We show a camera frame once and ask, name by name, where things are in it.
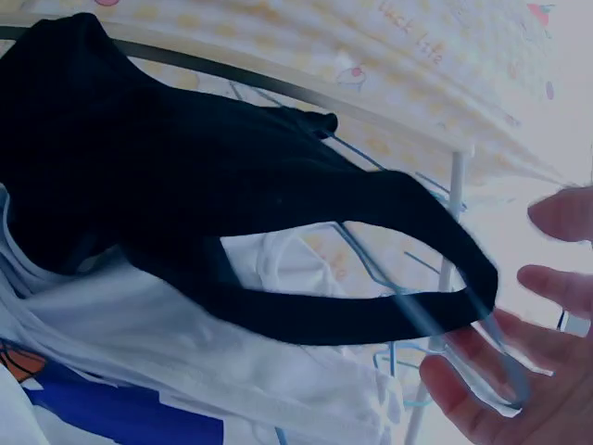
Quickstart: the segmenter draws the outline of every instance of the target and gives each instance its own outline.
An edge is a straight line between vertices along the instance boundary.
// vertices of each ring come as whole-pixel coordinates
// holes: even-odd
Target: white rack pole
[[[465,157],[461,152],[453,153],[453,168],[451,171],[451,191],[449,194],[448,209],[456,220],[461,215],[461,206],[463,205],[463,183],[465,181]],[[451,273],[453,265],[443,258],[441,272],[438,279],[438,290],[440,292],[449,292],[451,290]],[[431,337],[428,342],[429,350],[440,350],[442,340],[439,337]],[[410,416],[408,433],[406,434],[405,445],[416,445],[416,439],[420,432],[421,423],[424,415],[423,404],[428,399],[426,386],[421,382],[416,393],[416,402],[418,406],[413,408]]]

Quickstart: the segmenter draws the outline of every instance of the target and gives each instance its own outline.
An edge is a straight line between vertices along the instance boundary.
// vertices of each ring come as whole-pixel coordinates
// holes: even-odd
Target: cartoon print
[[[536,16],[541,26],[544,27],[544,31],[546,32],[546,36],[550,39],[551,35],[549,34],[546,28],[549,24],[549,13],[555,5],[536,5],[534,3],[527,4],[527,7],[531,11],[531,13]]]
[[[451,16],[466,30],[475,24],[473,0],[447,0]]]
[[[343,70],[335,79],[338,85],[357,92],[360,91],[366,80],[367,74],[364,72],[361,65]]]
[[[119,2],[120,0],[95,0],[95,3],[100,6],[115,6]]]
[[[511,127],[517,128],[521,126],[521,122],[513,118],[510,114],[504,117],[504,121],[507,122]]]
[[[546,96],[548,97],[549,100],[552,100],[555,96],[554,85],[552,85],[552,82],[550,82],[550,81],[546,82]]]

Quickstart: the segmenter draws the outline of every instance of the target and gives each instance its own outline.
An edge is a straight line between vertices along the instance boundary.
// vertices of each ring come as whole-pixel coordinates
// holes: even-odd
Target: yellow patterned fabric
[[[512,174],[562,181],[538,150],[546,140],[542,129],[553,128],[558,89],[549,63],[553,42],[546,6],[514,0],[168,0],[166,5],[37,0],[24,5],[49,14],[93,12],[100,19],[228,46],[404,108],[427,126],[476,142],[471,184]],[[181,87],[197,86],[195,81],[177,80]],[[341,132],[388,167],[422,166],[437,181],[448,180],[449,160],[429,147],[403,144],[354,121],[344,122]]]

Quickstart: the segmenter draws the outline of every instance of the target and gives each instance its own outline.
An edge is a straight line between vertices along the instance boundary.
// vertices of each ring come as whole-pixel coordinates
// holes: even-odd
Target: orange basketball graphic
[[[46,360],[39,354],[0,340],[0,363],[21,383],[38,375],[45,368]]]

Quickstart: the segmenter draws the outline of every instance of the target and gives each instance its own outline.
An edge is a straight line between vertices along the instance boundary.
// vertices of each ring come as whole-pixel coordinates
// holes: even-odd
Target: laundry
[[[215,317],[302,345],[440,334],[485,315],[474,296],[494,306],[496,269],[419,183],[364,172],[320,140],[335,130],[334,115],[170,88],[139,71],[88,14],[25,32],[0,59],[0,84],[10,85],[0,182],[14,202],[11,231],[48,269],[74,272],[118,245]],[[243,288],[220,241],[330,221],[413,236],[451,260],[468,289],[331,299]],[[402,299],[437,327],[419,328]]]
[[[132,267],[119,248],[101,255],[91,273],[66,276],[39,268],[24,255],[8,230],[10,206],[6,190],[0,190],[0,338],[33,350],[54,367],[58,363],[66,367],[62,375],[70,369],[84,373],[86,380],[98,378],[101,385],[138,387],[131,394],[135,398],[140,396],[151,403],[157,398],[169,406],[217,419],[224,412],[226,438],[254,434],[228,433],[237,428],[263,428],[273,433],[279,427],[291,444],[358,445],[379,443],[383,435],[388,436],[382,428],[385,419],[391,426],[399,423],[402,407],[396,380],[333,348],[286,345],[224,323],[162,280]],[[158,209],[154,209],[153,218],[157,217]],[[308,279],[297,285],[291,271],[302,270],[305,264],[316,264],[312,272],[324,268],[319,259],[311,262],[315,256],[298,239],[286,247],[285,253],[291,257],[283,257],[277,273],[273,268],[270,273],[258,272],[254,257],[261,256],[264,264],[275,262],[273,256],[266,259],[269,251],[259,248],[263,238],[274,242],[283,235],[225,238],[229,257],[243,265],[237,271],[238,279],[262,286],[269,280],[265,276],[270,275],[276,276],[276,289],[283,292],[339,291],[331,277],[316,279],[315,273],[308,273]],[[30,369],[29,374],[34,376],[36,370]],[[71,382],[73,375],[70,371],[68,375],[66,380]],[[71,383],[76,387],[76,380]],[[74,395],[82,397],[84,388],[75,389],[82,393],[75,391]],[[101,391],[89,390],[99,401],[105,401]],[[38,396],[45,409],[57,403],[51,413],[71,415],[63,411],[69,407],[60,404],[55,395],[46,401],[41,393],[30,396]],[[112,397],[123,398],[123,404],[133,402],[125,391]],[[95,422],[106,422],[99,411],[95,414]],[[74,420],[82,422],[78,425],[83,429],[94,425],[88,416]],[[133,424],[141,427],[141,421],[135,418]],[[105,434],[131,434],[108,429],[109,425],[96,427]],[[224,445],[244,443],[250,442],[230,440]]]

